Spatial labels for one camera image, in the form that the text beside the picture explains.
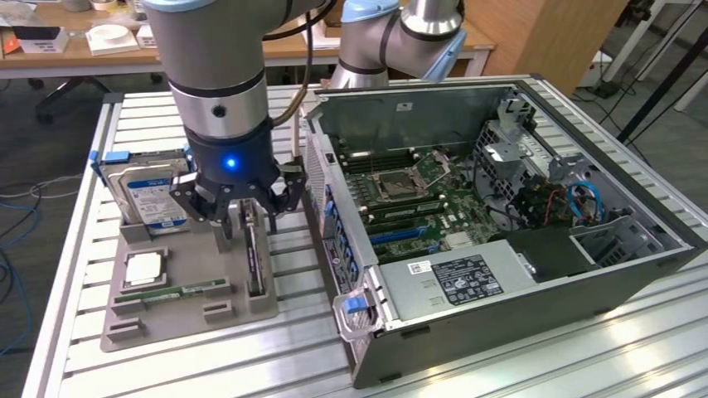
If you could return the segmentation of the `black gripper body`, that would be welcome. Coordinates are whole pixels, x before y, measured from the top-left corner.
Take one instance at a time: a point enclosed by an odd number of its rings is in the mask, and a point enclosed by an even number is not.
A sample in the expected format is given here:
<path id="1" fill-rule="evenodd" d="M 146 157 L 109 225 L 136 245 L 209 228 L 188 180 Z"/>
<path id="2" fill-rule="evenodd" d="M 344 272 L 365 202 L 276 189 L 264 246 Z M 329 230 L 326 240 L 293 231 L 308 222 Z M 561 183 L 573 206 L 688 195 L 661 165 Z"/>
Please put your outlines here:
<path id="1" fill-rule="evenodd" d="M 248 198 L 256 199 L 270 215 L 278 213 L 278 199 L 272 189 L 278 178 L 272 127 L 272 119 L 266 118 L 245 135 L 224 139 L 206 138 L 185 130 L 197 171 L 197 197 L 192 205 L 205 219 L 222 220 L 228 203 Z"/>

